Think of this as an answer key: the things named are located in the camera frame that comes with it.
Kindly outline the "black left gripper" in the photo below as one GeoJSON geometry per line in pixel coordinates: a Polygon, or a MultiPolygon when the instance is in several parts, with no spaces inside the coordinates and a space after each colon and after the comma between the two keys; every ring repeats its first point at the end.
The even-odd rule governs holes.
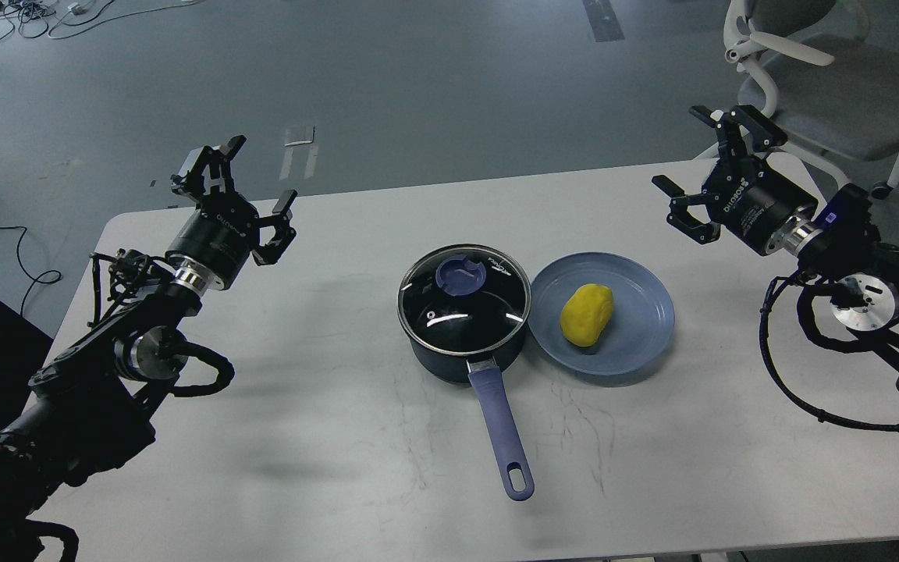
{"type": "Polygon", "coordinates": [[[213,273],[217,290],[232,287],[251,255],[259,266],[275,265],[297,237],[290,224],[296,190],[282,192],[265,217],[236,191],[231,163],[246,142],[245,135],[236,135],[221,145],[200,146],[170,178],[171,191],[197,207],[165,250],[165,260],[176,267],[186,260],[199,263],[213,273]],[[270,227],[272,237],[256,244],[261,229],[270,227]]]}

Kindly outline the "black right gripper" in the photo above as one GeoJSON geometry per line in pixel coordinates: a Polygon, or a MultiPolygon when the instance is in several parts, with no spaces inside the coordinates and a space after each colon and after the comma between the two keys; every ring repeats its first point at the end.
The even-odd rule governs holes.
{"type": "Polygon", "coordinates": [[[665,220],[698,244],[719,240],[723,226],[761,256],[777,252],[790,219],[807,219],[818,207],[815,197],[764,162],[788,135],[753,105],[728,110],[693,105],[689,114],[714,130],[716,162],[702,184],[704,194],[688,194],[671,178],[652,176],[652,184],[670,199],[665,220]],[[713,222],[692,215],[689,209],[698,206],[706,206],[713,222]]]}

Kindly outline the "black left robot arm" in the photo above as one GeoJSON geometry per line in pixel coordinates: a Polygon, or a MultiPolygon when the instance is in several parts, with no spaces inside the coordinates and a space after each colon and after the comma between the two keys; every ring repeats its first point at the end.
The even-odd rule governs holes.
{"type": "Polygon", "coordinates": [[[72,528],[32,514],[61,486],[121,468],[155,441],[152,416],[167,397],[206,397],[235,377],[227,358],[190,342],[179,324],[204,295],[232,287],[247,261],[278,262],[296,230],[296,192],[260,215],[236,189],[231,165],[246,142],[203,145],[171,177],[195,210],[164,253],[93,253],[94,316],[88,332],[35,372],[35,400],[0,429],[0,561],[34,561],[44,539],[74,561],[72,528]]]}

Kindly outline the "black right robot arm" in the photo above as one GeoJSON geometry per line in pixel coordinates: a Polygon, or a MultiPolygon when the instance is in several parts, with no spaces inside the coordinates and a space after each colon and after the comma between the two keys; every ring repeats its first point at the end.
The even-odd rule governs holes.
{"type": "Polygon", "coordinates": [[[782,379],[769,347],[770,315],[785,289],[800,289],[797,323],[806,339],[840,354],[872,353],[896,373],[899,392],[899,246],[882,240],[865,190],[848,183],[825,204],[774,170],[769,151],[788,138],[752,105],[690,114],[713,129],[717,160],[699,192],[664,175],[652,182],[670,199],[666,220],[699,244],[727,230],[761,256],[785,251],[797,262],[770,281],[759,310],[759,349],[769,377],[784,396],[821,423],[899,433],[899,423],[846,418],[803,400],[782,379]]]}

